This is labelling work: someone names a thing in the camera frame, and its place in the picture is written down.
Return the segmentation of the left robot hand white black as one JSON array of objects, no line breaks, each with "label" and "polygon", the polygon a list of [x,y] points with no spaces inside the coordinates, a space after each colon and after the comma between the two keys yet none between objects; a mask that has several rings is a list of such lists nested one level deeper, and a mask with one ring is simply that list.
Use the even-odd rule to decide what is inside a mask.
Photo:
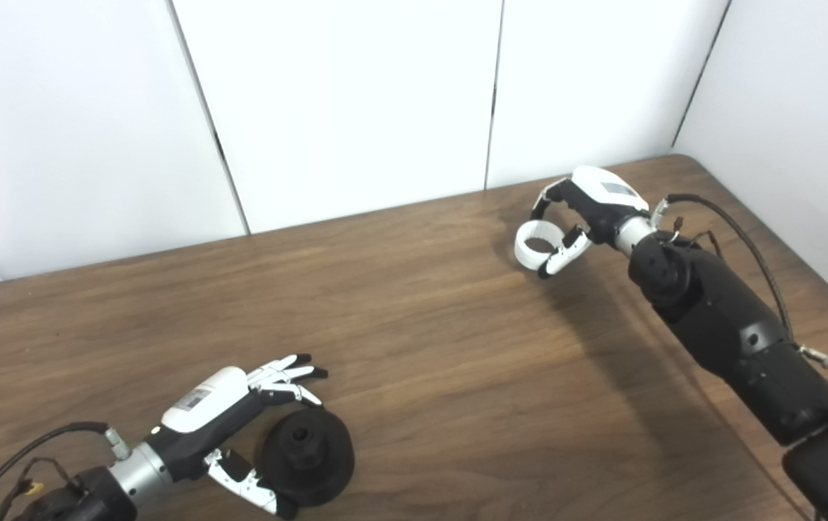
[{"label": "left robot hand white black", "polygon": [[295,519],[298,507],[275,491],[258,469],[223,444],[269,407],[324,403],[301,382],[325,379],[328,370],[313,365],[311,354],[290,354],[255,370],[229,366],[199,383],[164,412],[145,438],[172,482],[204,475],[231,494],[275,517]]}]

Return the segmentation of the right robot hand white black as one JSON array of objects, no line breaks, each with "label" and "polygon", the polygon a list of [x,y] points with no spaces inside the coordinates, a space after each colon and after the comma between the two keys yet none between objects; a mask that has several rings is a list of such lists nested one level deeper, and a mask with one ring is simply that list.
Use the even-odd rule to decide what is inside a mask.
[{"label": "right robot hand white black", "polygon": [[[553,203],[565,203],[583,223],[565,233],[544,220],[544,212]],[[631,256],[638,243],[656,231],[648,202],[631,185],[608,169],[579,166],[539,193],[530,220],[517,229],[515,257],[546,279],[593,245],[607,244]]]}]

